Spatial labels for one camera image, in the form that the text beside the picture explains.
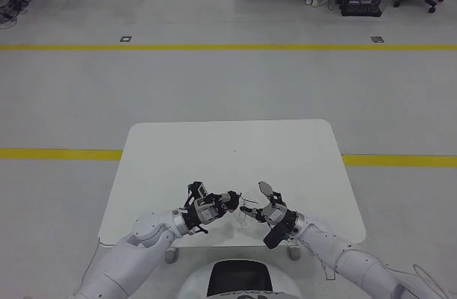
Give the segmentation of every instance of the white cable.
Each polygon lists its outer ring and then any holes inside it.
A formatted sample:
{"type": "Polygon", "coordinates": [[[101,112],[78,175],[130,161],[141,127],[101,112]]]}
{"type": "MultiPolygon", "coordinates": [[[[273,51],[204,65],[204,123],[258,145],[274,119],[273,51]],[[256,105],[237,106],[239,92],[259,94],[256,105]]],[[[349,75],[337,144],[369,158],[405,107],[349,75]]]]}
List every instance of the white cable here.
{"type": "MultiPolygon", "coordinates": [[[[362,252],[362,253],[366,253],[370,256],[372,256],[374,259],[377,259],[379,261],[381,261],[381,259],[378,259],[376,256],[374,256],[373,254],[365,251],[365,250],[362,250],[362,249],[356,249],[356,248],[353,248],[353,249],[348,249],[348,250],[345,250],[343,254],[347,253],[348,251],[359,251],[359,252],[362,252]]],[[[338,260],[341,258],[341,256],[339,256],[337,258],[337,260],[335,261],[335,264],[338,263],[338,260]]],[[[385,267],[390,270],[390,271],[393,271],[393,272],[397,272],[397,273],[401,273],[401,274],[407,274],[407,275],[411,275],[411,276],[414,276],[414,277],[418,277],[424,284],[426,284],[439,298],[441,299],[450,299],[450,297],[446,294],[446,292],[439,286],[439,284],[431,277],[431,275],[428,274],[428,272],[426,270],[424,270],[423,268],[421,268],[419,265],[417,264],[413,264],[413,269],[414,269],[414,272],[416,272],[416,274],[413,274],[413,273],[409,273],[409,272],[404,272],[404,271],[399,271],[399,270],[395,270],[393,268],[389,268],[387,265],[385,265],[385,267]],[[439,294],[437,291],[435,291],[429,284],[428,282],[421,277],[421,275],[419,274],[419,272],[417,271],[417,268],[420,269],[440,290],[441,290],[441,294],[439,294]]]]}
{"type": "Polygon", "coordinates": [[[96,250],[94,250],[94,254],[93,254],[93,257],[91,258],[91,261],[89,262],[89,265],[87,266],[86,270],[84,271],[84,274],[82,274],[82,278],[81,278],[81,284],[79,285],[78,289],[76,290],[76,292],[74,292],[74,294],[72,294],[72,296],[75,296],[77,292],[79,292],[79,290],[82,288],[82,285],[84,284],[84,278],[86,277],[86,274],[87,272],[89,271],[89,268],[91,267],[91,265],[93,264],[93,261],[94,261],[94,258],[96,257],[96,253],[97,253],[97,250],[99,249],[99,244],[101,243],[101,238],[97,238],[97,247],[96,247],[96,250]]]}

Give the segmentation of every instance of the cable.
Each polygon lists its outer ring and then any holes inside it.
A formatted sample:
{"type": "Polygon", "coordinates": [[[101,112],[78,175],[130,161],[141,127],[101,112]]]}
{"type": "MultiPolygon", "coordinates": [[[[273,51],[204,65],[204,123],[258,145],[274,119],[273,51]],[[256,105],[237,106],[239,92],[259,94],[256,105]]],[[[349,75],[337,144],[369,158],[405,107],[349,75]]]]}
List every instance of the cable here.
{"type": "Polygon", "coordinates": [[[99,241],[99,244],[102,245],[102,246],[105,246],[105,247],[113,247],[115,244],[105,244],[105,243],[102,243],[101,241],[99,241]]]}
{"type": "Polygon", "coordinates": [[[84,278],[86,278],[86,274],[89,271],[89,268],[91,268],[91,265],[93,264],[94,258],[96,257],[97,250],[99,249],[99,244],[101,244],[101,238],[100,237],[97,238],[97,247],[96,247],[96,250],[94,250],[93,257],[91,258],[91,261],[89,262],[89,265],[87,265],[87,268],[84,271],[84,274],[82,274],[81,284],[79,285],[79,287],[76,290],[76,292],[74,292],[74,294],[72,294],[72,296],[75,296],[79,292],[79,290],[82,288],[82,285],[84,285],[84,278]]]}
{"type": "Polygon", "coordinates": [[[31,0],[9,0],[7,4],[0,5],[0,29],[9,29],[17,24],[20,13],[26,13],[25,8],[31,0]]]}
{"type": "MultiPolygon", "coordinates": [[[[352,249],[348,249],[348,250],[345,250],[343,252],[343,254],[347,253],[348,251],[359,251],[359,252],[362,252],[362,253],[366,253],[367,255],[370,255],[372,256],[374,259],[377,259],[379,261],[381,261],[381,259],[378,259],[376,256],[374,256],[373,254],[365,251],[365,250],[362,250],[362,249],[356,249],[356,248],[352,248],[352,249]]],[[[341,254],[335,261],[335,265],[338,264],[338,260],[342,257],[341,254]]],[[[414,272],[416,272],[416,274],[413,274],[413,273],[409,273],[409,272],[404,272],[404,271],[400,271],[400,270],[395,270],[393,268],[389,268],[387,265],[385,265],[385,267],[389,270],[389,271],[393,271],[393,272],[397,272],[397,273],[401,273],[401,274],[407,274],[407,275],[411,275],[411,276],[414,276],[414,277],[418,277],[424,284],[426,284],[439,298],[441,299],[450,299],[450,297],[446,294],[446,292],[439,286],[439,284],[431,277],[431,275],[429,275],[429,273],[424,270],[423,268],[421,268],[419,265],[417,264],[413,264],[413,269],[414,269],[414,272]],[[417,269],[420,269],[437,287],[438,289],[441,291],[442,295],[439,294],[437,291],[435,291],[430,285],[429,283],[421,277],[420,273],[418,272],[417,269]]]]}

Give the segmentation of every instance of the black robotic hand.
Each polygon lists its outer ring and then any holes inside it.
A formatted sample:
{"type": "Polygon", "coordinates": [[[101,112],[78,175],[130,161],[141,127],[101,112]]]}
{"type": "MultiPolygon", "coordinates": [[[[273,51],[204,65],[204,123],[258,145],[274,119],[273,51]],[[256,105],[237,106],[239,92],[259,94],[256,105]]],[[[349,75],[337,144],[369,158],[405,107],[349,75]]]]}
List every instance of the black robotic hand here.
{"type": "Polygon", "coordinates": [[[240,195],[229,191],[224,194],[208,194],[201,182],[188,185],[189,196],[184,204],[186,213],[182,214],[185,225],[189,230],[199,228],[195,233],[208,233],[201,224],[209,224],[221,218],[226,212],[237,209],[240,195]]]}
{"type": "Polygon", "coordinates": [[[261,193],[263,193],[270,203],[262,209],[249,209],[241,206],[240,210],[248,216],[256,219],[260,223],[268,223],[270,232],[265,236],[265,245],[273,249],[281,241],[290,238],[290,234],[297,233],[296,222],[298,213],[292,212],[282,200],[280,193],[274,192],[272,187],[266,182],[259,182],[261,193]]]}

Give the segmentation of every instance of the table leg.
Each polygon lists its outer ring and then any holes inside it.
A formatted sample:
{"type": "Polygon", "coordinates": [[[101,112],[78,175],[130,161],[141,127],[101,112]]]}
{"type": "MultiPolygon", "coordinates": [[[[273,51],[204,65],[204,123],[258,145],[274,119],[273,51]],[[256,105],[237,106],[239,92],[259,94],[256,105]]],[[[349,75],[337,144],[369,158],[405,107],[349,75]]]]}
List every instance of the table leg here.
{"type": "Polygon", "coordinates": [[[302,257],[300,246],[294,242],[288,243],[287,254],[292,261],[298,261],[302,257]]]}
{"type": "Polygon", "coordinates": [[[167,264],[173,264],[178,258],[178,248],[171,247],[167,249],[164,258],[167,264]]]}

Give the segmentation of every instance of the robotic hand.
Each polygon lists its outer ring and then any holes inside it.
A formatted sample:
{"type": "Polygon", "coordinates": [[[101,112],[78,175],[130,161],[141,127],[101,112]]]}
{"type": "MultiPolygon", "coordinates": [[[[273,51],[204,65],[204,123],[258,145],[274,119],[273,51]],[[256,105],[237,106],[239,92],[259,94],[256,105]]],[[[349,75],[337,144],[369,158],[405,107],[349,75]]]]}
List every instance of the robotic hand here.
{"type": "Polygon", "coordinates": [[[262,209],[241,206],[240,210],[260,223],[269,224],[271,230],[264,238],[268,248],[273,249],[282,240],[295,238],[320,260],[325,271],[328,266],[334,275],[340,274],[372,298],[440,297],[419,278],[412,281],[398,279],[381,261],[357,244],[335,235],[324,224],[288,209],[281,194],[273,192],[266,182],[258,184],[270,203],[262,209]]]}
{"type": "Polygon", "coordinates": [[[188,188],[184,208],[161,215],[148,213],[137,219],[132,232],[102,257],[73,298],[128,298],[147,279],[174,240],[208,233],[201,224],[209,224],[238,207],[240,196],[233,191],[207,194],[201,182],[188,188]]]}

